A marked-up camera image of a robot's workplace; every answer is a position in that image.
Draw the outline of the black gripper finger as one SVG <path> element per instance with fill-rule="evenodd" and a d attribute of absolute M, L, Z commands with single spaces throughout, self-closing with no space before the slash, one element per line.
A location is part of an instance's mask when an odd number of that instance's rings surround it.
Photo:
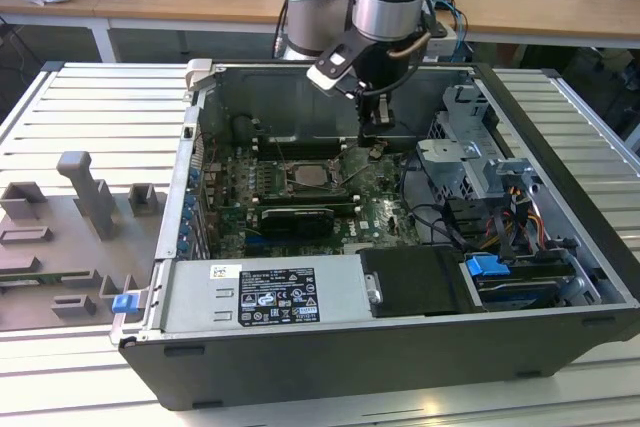
<path fill-rule="evenodd" d="M 357 144 L 359 147 L 370 147 L 375 143 L 377 138 L 375 112 L 378 107 L 378 96 L 359 94 L 356 97 L 356 111 L 359 123 Z"/>

